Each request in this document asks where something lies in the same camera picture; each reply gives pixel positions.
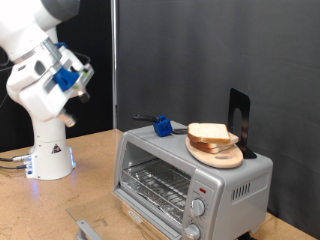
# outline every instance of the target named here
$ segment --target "blue gripper part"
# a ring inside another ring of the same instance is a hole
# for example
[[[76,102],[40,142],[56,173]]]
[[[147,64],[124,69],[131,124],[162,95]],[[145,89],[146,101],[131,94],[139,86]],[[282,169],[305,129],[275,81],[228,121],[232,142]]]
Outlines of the blue gripper part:
[[[59,84],[63,92],[70,89],[74,83],[78,80],[80,74],[77,72],[69,72],[67,69],[62,67],[54,76],[53,79]]]
[[[160,137],[164,137],[173,133],[170,119],[166,119],[165,115],[158,117],[160,122],[153,123],[154,130]]]

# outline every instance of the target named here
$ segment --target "black backdrop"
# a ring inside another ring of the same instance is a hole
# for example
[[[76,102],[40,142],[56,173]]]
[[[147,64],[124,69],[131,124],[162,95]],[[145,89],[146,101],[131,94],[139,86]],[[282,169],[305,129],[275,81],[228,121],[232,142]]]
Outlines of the black backdrop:
[[[227,123],[251,99],[248,146],[271,158],[269,209],[320,238],[320,2],[119,0],[118,128],[148,114]]]
[[[78,98],[70,99],[66,105],[74,114],[77,124],[67,129],[67,137],[112,129],[112,42],[110,2],[106,0],[81,0],[77,17],[61,23],[58,28],[59,41],[70,49],[89,55],[95,75],[88,84],[91,95],[88,103]],[[0,51],[0,63],[6,55]],[[6,80],[10,72],[0,73],[0,103],[6,95]],[[0,108],[0,152],[33,145],[33,130],[28,113],[7,97]]]

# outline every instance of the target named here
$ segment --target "blue light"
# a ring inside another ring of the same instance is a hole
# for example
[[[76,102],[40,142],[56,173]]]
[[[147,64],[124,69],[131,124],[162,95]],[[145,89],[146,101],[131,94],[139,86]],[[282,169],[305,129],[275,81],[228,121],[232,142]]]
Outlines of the blue light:
[[[72,152],[72,147],[70,147],[70,155],[71,155],[71,163],[72,163],[72,168],[75,168],[77,163],[74,161],[74,156]]]

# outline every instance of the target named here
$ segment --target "wooden board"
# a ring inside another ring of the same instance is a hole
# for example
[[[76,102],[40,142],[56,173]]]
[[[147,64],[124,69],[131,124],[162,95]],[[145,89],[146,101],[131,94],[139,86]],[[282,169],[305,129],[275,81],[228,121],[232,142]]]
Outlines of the wooden board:
[[[216,154],[206,153],[192,147],[189,138],[186,138],[186,145],[192,156],[200,162],[212,167],[234,168],[238,167],[243,162],[242,152],[236,145]]]

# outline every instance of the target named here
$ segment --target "toast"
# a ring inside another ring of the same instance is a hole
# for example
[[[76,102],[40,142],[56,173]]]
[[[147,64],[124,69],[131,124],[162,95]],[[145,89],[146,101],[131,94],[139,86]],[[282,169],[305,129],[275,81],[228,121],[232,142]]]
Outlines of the toast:
[[[230,136],[225,124],[191,123],[188,137],[193,142],[230,144]]]
[[[228,145],[220,146],[217,148],[206,148],[206,147],[202,147],[200,144],[192,142],[192,141],[190,141],[190,145],[198,150],[201,150],[201,151],[207,152],[207,153],[218,153],[218,152],[227,150],[227,149],[234,146],[234,144],[228,144]]]
[[[217,148],[217,147],[224,147],[227,145],[232,145],[232,144],[236,144],[239,141],[239,138],[232,134],[229,133],[229,137],[230,137],[230,143],[229,144],[224,144],[224,143],[205,143],[205,142],[197,142],[197,144],[199,144],[201,147],[205,147],[205,148]]]

